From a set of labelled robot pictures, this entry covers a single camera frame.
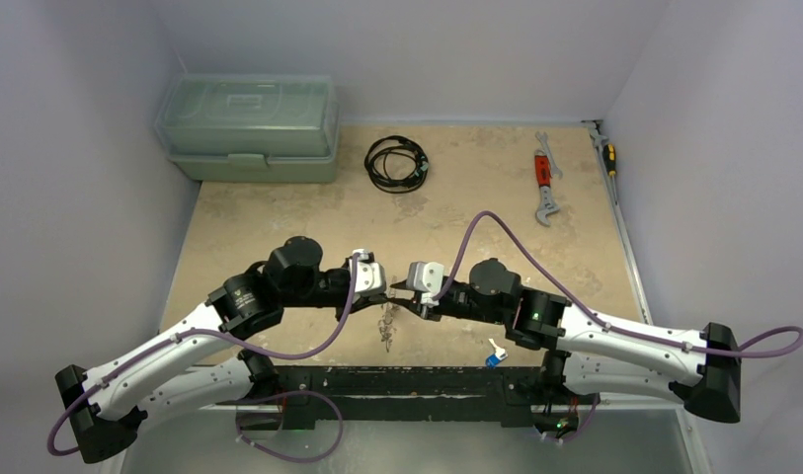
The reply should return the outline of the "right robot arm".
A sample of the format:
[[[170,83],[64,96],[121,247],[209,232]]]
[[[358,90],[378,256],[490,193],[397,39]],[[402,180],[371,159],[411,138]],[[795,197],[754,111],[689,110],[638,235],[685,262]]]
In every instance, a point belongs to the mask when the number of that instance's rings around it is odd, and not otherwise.
[[[400,304],[425,320],[497,325],[516,346],[544,351],[536,387],[548,401],[627,393],[680,403],[712,422],[741,419],[741,363],[730,355],[738,344],[725,325],[680,330],[587,316],[564,296],[523,285],[496,259],[476,264],[467,282],[448,281],[441,264],[415,262],[394,286],[411,291]]]

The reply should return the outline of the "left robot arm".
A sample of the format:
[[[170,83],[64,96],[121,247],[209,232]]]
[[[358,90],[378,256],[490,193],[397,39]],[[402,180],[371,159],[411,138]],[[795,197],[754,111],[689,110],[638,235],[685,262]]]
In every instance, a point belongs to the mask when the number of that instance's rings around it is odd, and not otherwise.
[[[71,364],[59,370],[55,382],[64,411],[46,437],[48,453],[78,453],[84,462],[98,463],[130,447],[146,422],[192,402],[271,400],[277,378],[263,368],[268,361],[321,354],[352,313],[379,303],[385,294],[384,268],[370,250],[355,249],[328,271],[320,268],[322,257],[315,240],[291,237],[131,352],[89,369]],[[303,353],[250,343],[279,324],[287,308],[332,308],[337,325],[325,341]]]

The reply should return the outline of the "large metal keyring with keys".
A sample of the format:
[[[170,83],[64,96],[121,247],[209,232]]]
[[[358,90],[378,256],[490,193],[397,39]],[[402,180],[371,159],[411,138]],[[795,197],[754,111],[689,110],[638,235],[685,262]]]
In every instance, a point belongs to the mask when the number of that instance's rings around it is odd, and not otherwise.
[[[383,304],[381,308],[382,314],[378,321],[377,329],[380,336],[380,342],[383,344],[385,351],[389,353],[393,344],[393,337],[396,332],[394,321],[400,311],[400,307],[393,302],[387,302]]]

